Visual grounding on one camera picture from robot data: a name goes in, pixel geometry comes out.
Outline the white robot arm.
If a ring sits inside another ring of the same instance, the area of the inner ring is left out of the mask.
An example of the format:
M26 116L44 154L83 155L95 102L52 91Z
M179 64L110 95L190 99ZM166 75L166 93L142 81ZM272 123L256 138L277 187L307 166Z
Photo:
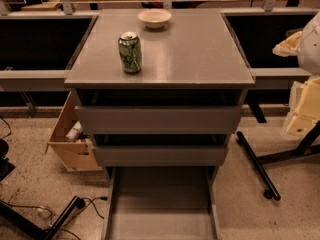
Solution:
M293 84L284 123L286 134L305 136L320 120L320 12L272 52L280 57L296 56L299 67L311 74L304 83Z

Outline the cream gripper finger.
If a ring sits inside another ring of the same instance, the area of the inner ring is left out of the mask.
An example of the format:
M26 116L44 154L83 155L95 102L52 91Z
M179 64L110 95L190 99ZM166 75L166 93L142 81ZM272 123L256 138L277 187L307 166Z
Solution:
M296 56L297 50L299 47L300 39L301 39L302 32L297 31L287 37L284 41L277 44L273 49L272 52L281 57L288 57L288 56Z

